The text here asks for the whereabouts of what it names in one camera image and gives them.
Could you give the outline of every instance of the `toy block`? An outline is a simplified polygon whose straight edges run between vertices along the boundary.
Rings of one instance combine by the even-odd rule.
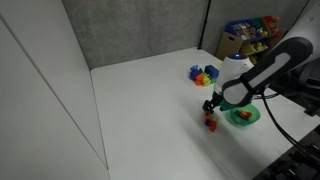
[[[206,114],[206,115],[204,116],[204,119],[205,119],[205,120],[211,120],[211,119],[212,119],[211,114]]]
[[[218,119],[213,118],[213,120],[211,121],[211,126],[210,126],[209,130],[211,132],[214,132],[217,129],[217,125],[218,125]]]
[[[241,119],[248,121],[249,117],[248,116],[244,116],[241,113],[238,115]]]
[[[210,78],[217,78],[219,76],[219,70],[212,65],[206,66],[204,72],[209,74]]]
[[[211,79],[211,84],[214,84],[214,83],[216,83],[217,82],[217,79],[215,79],[215,78],[213,78],[213,79]]]
[[[203,79],[202,79],[202,83],[203,83],[204,87],[208,87],[211,83],[211,80],[209,79],[209,77],[207,75],[204,75]]]
[[[211,124],[212,124],[212,122],[211,122],[211,120],[207,119],[207,120],[204,122],[204,124],[205,124],[206,126],[210,127]]]
[[[200,74],[201,74],[201,72],[199,70],[197,70],[197,69],[196,70],[191,70],[190,79],[192,81],[195,81],[197,79],[197,76],[200,75]]]
[[[198,70],[198,65],[193,65],[190,67],[190,70],[193,71],[193,70]]]
[[[196,80],[196,81],[194,82],[194,84],[197,85],[197,86],[202,86],[202,81]]]
[[[242,111],[241,114],[243,116],[246,116],[246,117],[249,117],[249,118],[252,117],[252,113],[251,112]]]
[[[199,75],[196,77],[196,80],[202,81],[202,80],[203,80],[203,74],[199,74]]]

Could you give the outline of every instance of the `white table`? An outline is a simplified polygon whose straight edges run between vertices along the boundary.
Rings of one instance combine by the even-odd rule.
[[[202,105],[213,87],[188,79],[195,64],[219,68],[221,61],[191,48],[92,71],[111,180],[250,179],[291,147],[261,100],[253,102],[261,112],[255,124],[232,125],[217,109],[210,133]],[[320,124],[282,96],[268,102],[297,140]]]

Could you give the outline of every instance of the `red toy block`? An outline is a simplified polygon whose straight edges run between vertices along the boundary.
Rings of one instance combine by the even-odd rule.
[[[214,132],[217,129],[217,124],[218,124],[218,121],[212,121],[209,130],[211,132]]]
[[[245,116],[245,117],[252,117],[252,113],[251,112],[246,112],[246,111],[241,111],[241,115]]]
[[[196,80],[197,81],[202,81],[203,79],[203,74],[199,74],[197,77],[196,77]]]
[[[241,119],[243,119],[243,120],[246,120],[246,121],[248,121],[249,120],[249,117],[248,116],[244,116],[243,114],[239,114],[238,115]]]
[[[200,81],[200,80],[196,80],[195,82],[194,82],[194,84],[196,84],[197,86],[202,86],[203,84],[202,84],[202,80]]]

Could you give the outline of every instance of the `white wall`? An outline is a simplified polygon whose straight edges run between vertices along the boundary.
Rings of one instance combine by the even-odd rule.
[[[0,0],[0,14],[106,163],[91,77],[60,0]]]
[[[108,170],[0,21],[0,179],[108,180]]]

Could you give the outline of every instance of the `green bowl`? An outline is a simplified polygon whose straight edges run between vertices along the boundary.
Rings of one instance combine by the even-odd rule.
[[[239,116],[237,116],[235,114],[235,112],[237,110],[238,111],[251,112],[252,113],[252,117],[249,118],[248,120],[243,120],[242,118],[240,118]],[[256,107],[254,107],[253,105],[249,104],[249,105],[247,105],[245,107],[231,109],[230,110],[230,117],[236,124],[239,124],[241,126],[246,126],[246,125],[249,125],[249,124],[252,124],[252,123],[258,121],[260,119],[260,112]]]

